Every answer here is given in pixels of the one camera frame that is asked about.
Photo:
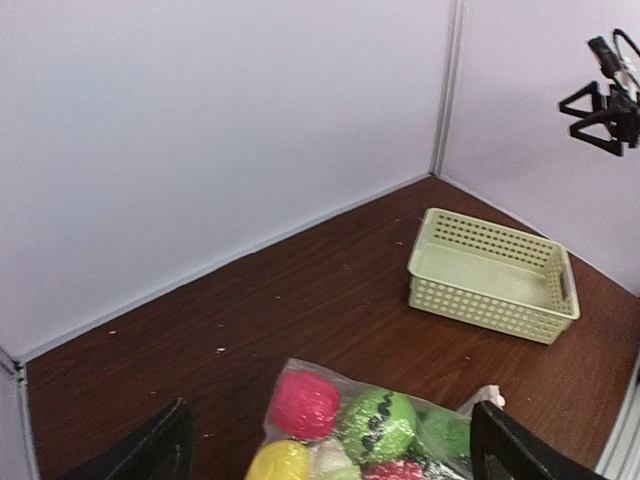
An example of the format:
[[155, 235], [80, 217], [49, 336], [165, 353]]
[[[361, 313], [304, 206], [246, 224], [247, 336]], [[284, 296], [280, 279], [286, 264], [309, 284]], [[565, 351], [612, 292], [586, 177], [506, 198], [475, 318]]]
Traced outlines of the red toy tomato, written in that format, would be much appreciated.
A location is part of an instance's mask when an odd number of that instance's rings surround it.
[[340, 407], [339, 390], [307, 372], [290, 372], [278, 382], [269, 415], [275, 426], [301, 440], [320, 440], [331, 434]]
[[420, 464], [409, 460], [396, 460], [363, 469], [365, 480], [424, 480]]

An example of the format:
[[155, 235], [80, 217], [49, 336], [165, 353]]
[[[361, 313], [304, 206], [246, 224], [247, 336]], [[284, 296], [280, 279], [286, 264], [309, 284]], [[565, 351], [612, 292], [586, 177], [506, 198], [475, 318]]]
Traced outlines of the clear zip top bag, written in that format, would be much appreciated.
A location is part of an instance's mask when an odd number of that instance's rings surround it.
[[471, 410], [502, 408], [496, 385], [462, 407], [358, 382], [288, 360], [272, 391], [249, 479], [470, 479]]

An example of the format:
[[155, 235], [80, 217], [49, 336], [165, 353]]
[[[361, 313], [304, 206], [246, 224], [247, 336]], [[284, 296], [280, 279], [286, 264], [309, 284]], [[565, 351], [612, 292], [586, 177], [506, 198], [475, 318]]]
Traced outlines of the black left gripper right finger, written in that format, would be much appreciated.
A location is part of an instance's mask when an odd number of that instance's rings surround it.
[[474, 405], [470, 428], [474, 479], [499, 479], [499, 465], [510, 479], [603, 479], [561, 454], [490, 401]]

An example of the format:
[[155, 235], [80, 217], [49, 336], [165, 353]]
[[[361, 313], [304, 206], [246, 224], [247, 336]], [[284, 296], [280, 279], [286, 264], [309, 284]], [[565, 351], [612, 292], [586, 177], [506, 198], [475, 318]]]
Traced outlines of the green toy cabbage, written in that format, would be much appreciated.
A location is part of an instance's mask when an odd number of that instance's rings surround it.
[[335, 433], [354, 463], [377, 465], [406, 453], [416, 424], [417, 414], [406, 395], [377, 388], [359, 395], [339, 413]]

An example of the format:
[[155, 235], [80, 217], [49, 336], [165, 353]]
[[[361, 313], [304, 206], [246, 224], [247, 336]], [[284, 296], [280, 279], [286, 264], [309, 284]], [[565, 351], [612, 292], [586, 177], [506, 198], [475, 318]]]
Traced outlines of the green toy pepper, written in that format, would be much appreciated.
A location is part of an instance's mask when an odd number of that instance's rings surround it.
[[442, 408], [419, 413], [413, 448], [432, 460], [466, 459], [470, 456], [469, 422]]

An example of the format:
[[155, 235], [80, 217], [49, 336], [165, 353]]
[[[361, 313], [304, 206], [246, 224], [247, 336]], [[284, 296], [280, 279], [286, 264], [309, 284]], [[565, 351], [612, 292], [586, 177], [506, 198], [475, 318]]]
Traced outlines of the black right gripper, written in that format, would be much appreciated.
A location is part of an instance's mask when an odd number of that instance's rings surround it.
[[[586, 118], [607, 106], [605, 118]], [[569, 127], [572, 138], [584, 141], [617, 157], [623, 156], [623, 146], [639, 146], [639, 104], [629, 92], [619, 86], [611, 85], [610, 94], [602, 94], [599, 83], [592, 81], [577, 92], [558, 103], [561, 113], [584, 118]], [[603, 138], [589, 134], [586, 129], [602, 125], [609, 137]]]

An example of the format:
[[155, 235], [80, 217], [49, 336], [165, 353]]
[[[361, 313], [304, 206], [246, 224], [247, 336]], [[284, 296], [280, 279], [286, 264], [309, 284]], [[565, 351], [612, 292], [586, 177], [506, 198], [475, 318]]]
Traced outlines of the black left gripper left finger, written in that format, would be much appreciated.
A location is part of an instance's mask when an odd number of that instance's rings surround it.
[[66, 473], [66, 479], [190, 479], [194, 420], [177, 399], [106, 452]]

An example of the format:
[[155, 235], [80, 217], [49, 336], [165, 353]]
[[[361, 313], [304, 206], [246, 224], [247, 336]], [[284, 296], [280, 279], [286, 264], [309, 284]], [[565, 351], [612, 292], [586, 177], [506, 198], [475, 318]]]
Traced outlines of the white toy cauliflower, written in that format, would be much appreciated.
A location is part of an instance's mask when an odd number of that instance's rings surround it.
[[362, 472], [346, 454], [343, 444], [328, 438], [308, 449], [308, 468], [311, 480], [361, 480]]

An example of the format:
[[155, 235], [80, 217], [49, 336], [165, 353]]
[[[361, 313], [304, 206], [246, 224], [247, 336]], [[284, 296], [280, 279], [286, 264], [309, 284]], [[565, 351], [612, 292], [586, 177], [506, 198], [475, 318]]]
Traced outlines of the yellow toy pepper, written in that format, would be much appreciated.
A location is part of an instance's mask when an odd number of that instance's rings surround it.
[[246, 474], [248, 480], [307, 480], [309, 452], [294, 440], [278, 440], [255, 454]]

